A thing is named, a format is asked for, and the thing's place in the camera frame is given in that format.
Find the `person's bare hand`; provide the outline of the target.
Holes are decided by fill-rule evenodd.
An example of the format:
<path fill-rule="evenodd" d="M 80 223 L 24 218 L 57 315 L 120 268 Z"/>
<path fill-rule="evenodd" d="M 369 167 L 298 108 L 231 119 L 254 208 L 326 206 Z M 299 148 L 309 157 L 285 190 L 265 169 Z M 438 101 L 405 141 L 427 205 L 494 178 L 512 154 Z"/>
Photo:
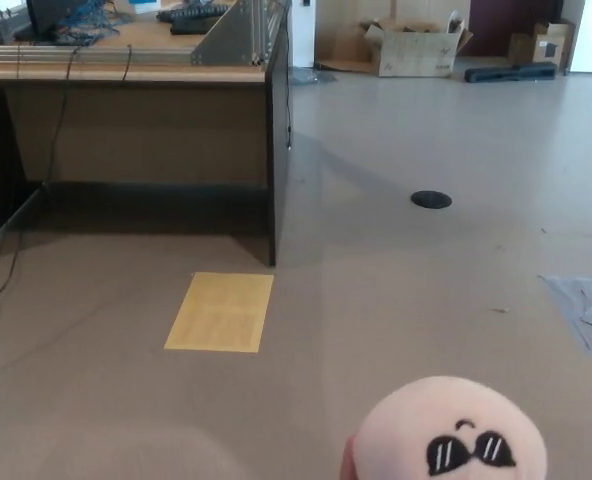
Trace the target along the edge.
<path fill-rule="evenodd" d="M 357 480 L 355 461 L 354 461 L 354 440 L 355 436 L 351 435 L 344 446 L 343 458 L 340 467 L 340 480 Z"/>

